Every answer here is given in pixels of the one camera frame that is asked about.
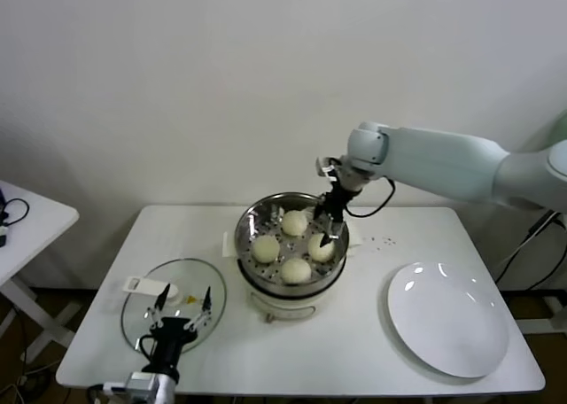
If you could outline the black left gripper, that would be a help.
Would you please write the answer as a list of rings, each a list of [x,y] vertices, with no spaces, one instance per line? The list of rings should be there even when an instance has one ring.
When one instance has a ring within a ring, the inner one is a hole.
[[[211,287],[206,290],[199,314],[191,320],[181,317],[162,318],[170,288],[171,284],[167,284],[154,305],[146,310],[152,324],[150,332],[140,337],[140,351],[148,361],[142,372],[177,372],[183,347],[194,342],[196,333],[211,319]]]

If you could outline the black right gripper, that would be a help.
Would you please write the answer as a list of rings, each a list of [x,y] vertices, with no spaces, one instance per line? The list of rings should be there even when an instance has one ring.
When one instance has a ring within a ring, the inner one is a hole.
[[[330,219],[323,230],[320,248],[340,238],[346,206],[357,196],[357,191],[347,190],[340,183],[333,183],[331,190],[317,200],[313,207],[312,220],[316,221],[322,214]]]

